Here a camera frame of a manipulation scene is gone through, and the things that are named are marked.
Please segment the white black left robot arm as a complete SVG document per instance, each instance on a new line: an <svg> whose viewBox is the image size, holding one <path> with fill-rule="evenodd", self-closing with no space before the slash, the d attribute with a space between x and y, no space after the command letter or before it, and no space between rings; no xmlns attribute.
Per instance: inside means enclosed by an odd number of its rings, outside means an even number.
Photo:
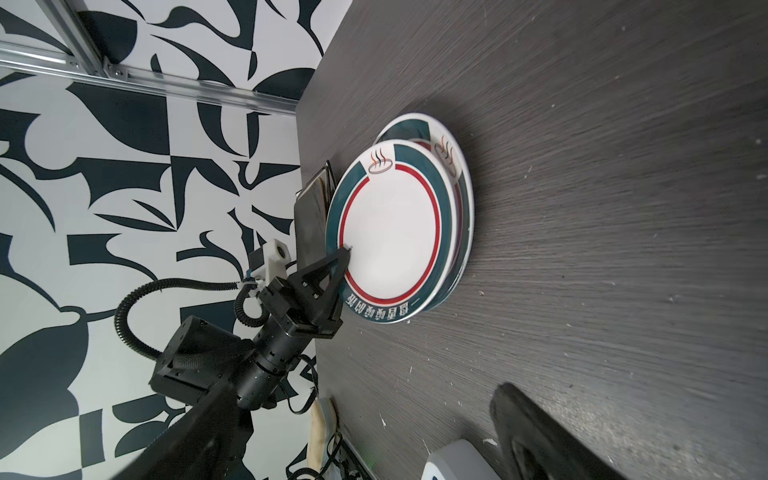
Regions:
<svg viewBox="0 0 768 480"><path fill-rule="evenodd" d="M246 411L274 407L275 391L314 339L331 339L342 325L340 290L351 252L340 247L325 258L286 278L267 284L254 280L203 282L184 278L152 281L129 293L114 315L120 340L154 361L151 388L187 405L195 405L220 385L235 391L237 406ZM165 350L141 341L130 329L128 315L143 297L182 288L237 291L237 319L257 330L243 339L199 317L189 316Z"/></svg>

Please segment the black square plate gold rim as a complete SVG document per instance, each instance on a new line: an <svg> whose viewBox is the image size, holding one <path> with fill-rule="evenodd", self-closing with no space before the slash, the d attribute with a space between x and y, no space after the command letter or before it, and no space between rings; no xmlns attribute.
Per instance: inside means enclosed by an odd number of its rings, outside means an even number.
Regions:
<svg viewBox="0 0 768 480"><path fill-rule="evenodd" d="M336 179L329 160L305 183L294 204L297 268L302 269L326 255L325 232Z"/></svg>

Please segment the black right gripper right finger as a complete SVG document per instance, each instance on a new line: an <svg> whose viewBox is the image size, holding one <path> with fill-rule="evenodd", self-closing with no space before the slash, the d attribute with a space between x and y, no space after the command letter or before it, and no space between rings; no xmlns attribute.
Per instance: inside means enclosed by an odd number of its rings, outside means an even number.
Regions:
<svg viewBox="0 0 768 480"><path fill-rule="evenodd" d="M623 475L511 383L489 407L510 479L621 479Z"/></svg>

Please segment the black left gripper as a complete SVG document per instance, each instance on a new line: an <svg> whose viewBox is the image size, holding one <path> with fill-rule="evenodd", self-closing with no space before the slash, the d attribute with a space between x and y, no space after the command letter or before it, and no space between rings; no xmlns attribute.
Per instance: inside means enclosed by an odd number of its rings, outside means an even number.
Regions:
<svg viewBox="0 0 768 480"><path fill-rule="evenodd" d="M275 278L258 299L289 337L331 339L343 324L340 291L350 257L339 247L287 279Z"/></svg>

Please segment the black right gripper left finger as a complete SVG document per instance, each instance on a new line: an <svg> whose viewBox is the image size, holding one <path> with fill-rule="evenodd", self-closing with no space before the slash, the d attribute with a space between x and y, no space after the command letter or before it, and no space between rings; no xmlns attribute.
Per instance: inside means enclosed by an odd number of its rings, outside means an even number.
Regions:
<svg viewBox="0 0 768 480"><path fill-rule="evenodd" d="M235 388L215 387L155 439L117 479L223 479L242 461L252 418Z"/></svg>

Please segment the small white round plate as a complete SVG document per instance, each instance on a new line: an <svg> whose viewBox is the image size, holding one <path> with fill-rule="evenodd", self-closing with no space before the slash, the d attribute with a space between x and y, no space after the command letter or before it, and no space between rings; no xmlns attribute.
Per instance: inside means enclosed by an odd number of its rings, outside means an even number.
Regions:
<svg viewBox="0 0 768 480"><path fill-rule="evenodd" d="M444 284L425 308L429 311L453 293L469 262L475 227L475 202L469 166L455 136L442 122L425 113L413 112L396 117L379 132L374 142L391 139L413 141L432 152L441 160L452 182L458 213L457 246Z"/></svg>

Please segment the beige foam roll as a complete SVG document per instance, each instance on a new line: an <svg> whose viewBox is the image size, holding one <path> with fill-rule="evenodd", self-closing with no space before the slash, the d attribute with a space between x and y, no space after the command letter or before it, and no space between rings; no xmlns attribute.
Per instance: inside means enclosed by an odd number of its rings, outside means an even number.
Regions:
<svg viewBox="0 0 768 480"><path fill-rule="evenodd" d="M310 436L307 446L307 466L319 472L327 460L328 443L338 429L338 414L331 398L318 398L310 410Z"/></svg>

